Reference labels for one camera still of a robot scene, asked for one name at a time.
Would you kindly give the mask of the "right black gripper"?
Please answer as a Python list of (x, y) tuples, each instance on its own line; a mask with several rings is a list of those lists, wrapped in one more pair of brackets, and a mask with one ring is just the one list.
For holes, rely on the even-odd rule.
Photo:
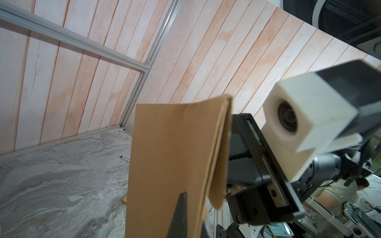
[[(233, 114), (226, 197), (237, 225), (293, 222), (305, 209), (251, 114)], [(187, 194), (179, 195), (166, 238), (187, 238)], [(202, 222), (200, 238), (209, 238)]]

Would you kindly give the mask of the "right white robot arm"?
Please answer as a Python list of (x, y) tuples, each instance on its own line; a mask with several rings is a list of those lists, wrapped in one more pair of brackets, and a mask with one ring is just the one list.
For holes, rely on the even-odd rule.
[(360, 149), (359, 162), (352, 161), (346, 149), (315, 157), (295, 182), (286, 180), (284, 170), (250, 114), (235, 114), (228, 163), (227, 204), (217, 213), (223, 222), (215, 226), (217, 238), (244, 238), (242, 225), (261, 226), (260, 237), (274, 225), (297, 225), (314, 234), (304, 223), (307, 201), (346, 236), (370, 237), (371, 233), (357, 218), (345, 224), (328, 212), (327, 206), (312, 198), (318, 188), (344, 179), (345, 186), (372, 173), (369, 169), (370, 145)]

